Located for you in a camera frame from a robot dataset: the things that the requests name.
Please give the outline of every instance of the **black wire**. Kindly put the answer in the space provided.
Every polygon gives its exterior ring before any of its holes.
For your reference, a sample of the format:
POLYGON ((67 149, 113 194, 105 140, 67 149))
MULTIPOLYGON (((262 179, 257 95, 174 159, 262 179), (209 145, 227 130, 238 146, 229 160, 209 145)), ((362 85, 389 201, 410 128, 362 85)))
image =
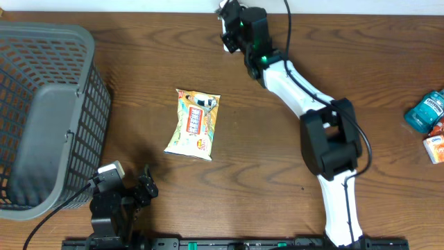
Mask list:
POLYGON ((43 224, 50 219, 53 215, 55 215, 58 211, 60 211, 62 208, 64 208, 66 205, 68 205, 71 201, 73 201, 77 196, 79 196, 80 194, 82 194, 85 190, 87 190, 89 187, 91 186, 91 183, 88 183, 85 187, 82 187, 81 190, 77 191, 77 193, 75 193, 73 196, 71 196, 71 198, 69 198, 68 200, 66 200, 62 205, 58 206, 56 209, 54 209, 54 211, 52 211, 49 215, 47 215, 35 228, 34 230, 31 232, 31 234, 28 236, 28 239, 26 239, 25 244, 23 245, 23 250, 26 250, 28 248, 29 242, 31 241, 31 239, 33 238, 33 236, 35 235, 35 233, 37 232, 37 230, 39 230, 39 228, 41 226, 43 226, 43 224))
POLYGON ((355 239, 353 236, 353 230, 352 230, 352 220, 351 220, 351 216, 350 216, 350 204, 348 201, 348 185, 347 182, 348 180, 350 180, 351 178, 356 178, 360 175, 362 175, 363 173, 367 172, 367 170, 370 168, 370 166, 372 165, 372 158, 373 158, 373 153, 372 153, 372 147, 370 145, 370 142, 368 141, 367 135, 364 133, 364 131, 361 129, 361 127, 358 125, 358 123, 356 123, 355 119, 351 118, 351 116, 349 116, 346 112, 344 112, 342 109, 337 108, 336 106, 333 106, 332 104, 320 99, 319 97, 317 97, 316 94, 310 92, 306 87, 304 87, 302 84, 300 84, 298 82, 298 80, 296 80, 294 78, 294 76, 291 74, 289 68, 287 67, 287 61, 289 59, 289 47, 290 47, 290 39, 291 39, 291 11, 290 11, 290 7, 289 7, 289 3, 287 2, 287 0, 284 0, 285 2, 285 6, 287 7, 287 12, 288 12, 288 17, 289 17, 289 32, 288 32, 288 36, 287 36, 287 47, 285 49, 285 58, 284 58, 284 66, 285 66, 285 71, 287 72, 287 75, 291 78, 291 80, 298 86, 300 87, 302 90, 304 90, 304 92, 306 92, 312 99, 320 102, 321 104, 325 105, 326 107, 331 108, 332 110, 336 111, 338 114, 341 114, 342 117, 344 117, 348 122, 350 122, 359 132, 359 134, 362 136, 362 139, 364 140, 364 143, 366 144, 367 147, 367 152, 368 152, 368 159, 367 159, 367 165, 366 167, 361 170, 360 172, 357 172, 356 174, 353 174, 352 176, 348 176, 345 178, 344 180, 344 190, 345 190, 345 203, 347 206, 347 216, 348 216, 348 226, 350 229, 350 236, 352 238, 352 246, 354 247, 354 243, 355 243, 355 239))

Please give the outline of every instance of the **basket mesh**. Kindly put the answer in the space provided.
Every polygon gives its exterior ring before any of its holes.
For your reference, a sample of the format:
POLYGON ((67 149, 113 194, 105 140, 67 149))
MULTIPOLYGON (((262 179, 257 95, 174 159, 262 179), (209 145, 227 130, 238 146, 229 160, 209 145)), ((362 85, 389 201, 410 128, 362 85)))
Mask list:
MULTIPOLYGON (((0 34, 0 209, 25 210, 41 203, 47 192, 26 194, 25 202, 8 194, 8 179, 20 146, 33 95, 43 85, 85 85, 85 98, 67 165, 62 194, 55 206, 84 186, 99 166, 110 112, 110 95, 94 63, 84 68, 88 49, 79 35, 7 31, 0 34), (83 71, 86 83, 79 83, 83 71)), ((91 190, 68 207, 83 205, 91 190)))

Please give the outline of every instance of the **green connector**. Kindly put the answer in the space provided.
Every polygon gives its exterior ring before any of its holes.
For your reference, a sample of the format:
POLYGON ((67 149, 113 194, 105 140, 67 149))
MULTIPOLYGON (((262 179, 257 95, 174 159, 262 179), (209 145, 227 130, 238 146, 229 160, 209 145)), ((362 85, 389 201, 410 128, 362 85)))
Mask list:
POLYGON ((197 250, 197 243, 188 243, 188 250, 197 250))

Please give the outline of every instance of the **gray plastic basket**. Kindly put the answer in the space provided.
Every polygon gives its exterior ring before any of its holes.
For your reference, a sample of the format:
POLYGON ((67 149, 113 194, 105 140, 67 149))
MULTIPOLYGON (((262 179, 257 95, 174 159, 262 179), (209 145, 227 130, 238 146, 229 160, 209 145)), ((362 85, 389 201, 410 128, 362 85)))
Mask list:
POLYGON ((45 213, 99 166, 111 99, 93 57, 79 26, 0 22, 0 218, 45 213))

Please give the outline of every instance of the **orange box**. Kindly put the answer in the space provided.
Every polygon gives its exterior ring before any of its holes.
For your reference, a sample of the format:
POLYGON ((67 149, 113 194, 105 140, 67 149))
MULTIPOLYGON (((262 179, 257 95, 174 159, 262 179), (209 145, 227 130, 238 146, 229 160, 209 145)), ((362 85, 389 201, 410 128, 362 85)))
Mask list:
POLYGON ((424 146, 433 164, 444 162, 444 135, 427 138, 424 146))

